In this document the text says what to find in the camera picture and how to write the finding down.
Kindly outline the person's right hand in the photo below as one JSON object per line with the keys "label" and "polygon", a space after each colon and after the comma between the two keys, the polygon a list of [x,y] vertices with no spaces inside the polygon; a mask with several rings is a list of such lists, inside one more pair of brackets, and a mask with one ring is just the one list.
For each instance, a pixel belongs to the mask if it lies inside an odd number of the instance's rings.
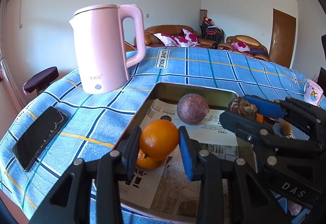
{"label": "person's right hand", "polygon": [[295,202],[288,200],[287,204],[288,204],[289,212],[292,216],[297,216],[302,210],[302,206],[300,206]]}

